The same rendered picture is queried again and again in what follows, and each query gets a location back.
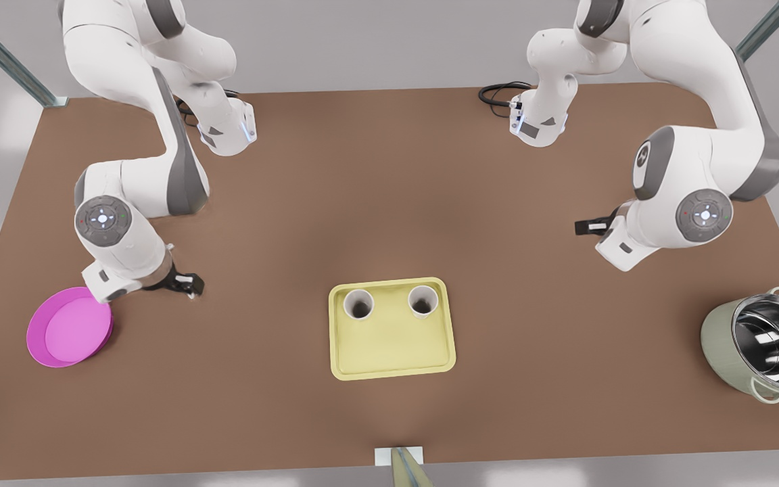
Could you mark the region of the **pink round plate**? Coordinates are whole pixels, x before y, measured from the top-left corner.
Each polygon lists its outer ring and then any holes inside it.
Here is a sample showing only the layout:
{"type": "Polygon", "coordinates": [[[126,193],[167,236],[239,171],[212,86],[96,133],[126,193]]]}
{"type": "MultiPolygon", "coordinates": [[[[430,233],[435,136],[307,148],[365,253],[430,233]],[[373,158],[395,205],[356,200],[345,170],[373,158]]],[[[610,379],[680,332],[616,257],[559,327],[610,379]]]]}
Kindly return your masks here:
{"type": "Polygon", "coordinates": [[[69,367],[102,349],[113,327],[108,303],[96,301],[87,287],[71,287],[37,308],[27,327],[26,346],[43,366],[69,367]]]}

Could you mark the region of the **silver frame post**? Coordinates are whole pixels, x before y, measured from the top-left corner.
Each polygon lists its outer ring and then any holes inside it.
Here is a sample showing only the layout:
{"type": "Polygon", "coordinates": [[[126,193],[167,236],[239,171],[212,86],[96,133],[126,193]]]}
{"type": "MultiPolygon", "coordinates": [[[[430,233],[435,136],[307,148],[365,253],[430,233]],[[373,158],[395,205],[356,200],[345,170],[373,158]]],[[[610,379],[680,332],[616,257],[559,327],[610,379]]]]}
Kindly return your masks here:
{"type": "Polygon", "coordinates": [[[397,446],[376,448],[376,466],[392,469],[393,487],[435,487],[424,471],[424,455],[421,446],[397,446]]]}
{"type": "Polygon", "coordinates": [[[754,55],[755,52],[779,29],[779,0],[771,9],[748,31],[744,38],[736,46],[736,55],[743,61],[754,55]]]}
{"type": "Polygon", "coordinates": [[[0,41],[0,69],[15,81],[43,108],[66,107],[68,97],[54,95],[18,58],[12,55],[0,41]]]}

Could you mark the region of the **yellow rectangular tray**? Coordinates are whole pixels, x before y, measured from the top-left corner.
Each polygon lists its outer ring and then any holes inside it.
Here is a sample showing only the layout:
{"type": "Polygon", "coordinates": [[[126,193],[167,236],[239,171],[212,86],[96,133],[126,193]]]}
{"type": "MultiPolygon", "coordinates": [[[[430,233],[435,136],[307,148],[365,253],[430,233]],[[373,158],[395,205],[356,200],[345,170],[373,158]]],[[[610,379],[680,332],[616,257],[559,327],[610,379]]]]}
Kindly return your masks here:
{"type": "Polygon", "coordinates": [[[456,364],[448,292],[437,277],[337,285],[329,293],[328,312],[330,368],[339,380],[442,373],[456,364]],[[417,285],[429,285],[440,295],[439,308],[426,319],[408,307],[408,293],[417,285]],[[353,289],[374,298],[367,319],[357,321],[344,312],[344,296],[353,289]]]}

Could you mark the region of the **white IKEA cup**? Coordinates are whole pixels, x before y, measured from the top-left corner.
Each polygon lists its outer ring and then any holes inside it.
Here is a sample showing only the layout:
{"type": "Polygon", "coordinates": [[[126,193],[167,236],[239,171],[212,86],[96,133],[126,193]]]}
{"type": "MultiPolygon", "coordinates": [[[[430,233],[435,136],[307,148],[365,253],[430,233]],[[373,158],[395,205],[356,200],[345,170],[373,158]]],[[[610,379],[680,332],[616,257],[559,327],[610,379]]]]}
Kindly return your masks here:
{"type": "Polygon", "coordinates": [[[373,296],[365,289],[353,289],[344,296],[344,312],[347,317],[357,321],[367,319],[371,315],[374,305],[373,296]]]}
{"type": "Polygon", "coordinates": [[[417,285],[408,293],[408,307],[418,319],[426,319],[440,305],[440,295],[429,285],[417,285]]]}

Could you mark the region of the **green steel pot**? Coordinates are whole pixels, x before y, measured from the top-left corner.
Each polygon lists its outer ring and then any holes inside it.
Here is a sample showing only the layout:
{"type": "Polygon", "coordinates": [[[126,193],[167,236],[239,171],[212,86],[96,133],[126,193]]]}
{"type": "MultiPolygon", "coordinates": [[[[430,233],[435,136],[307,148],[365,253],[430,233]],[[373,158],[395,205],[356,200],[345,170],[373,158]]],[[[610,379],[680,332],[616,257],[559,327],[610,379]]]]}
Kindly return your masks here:
{"type": "Polygon", "coordinates": [[[712,309],[701,327],[701,346],[726,384],[778,404],[779,287],[712,309]]]}

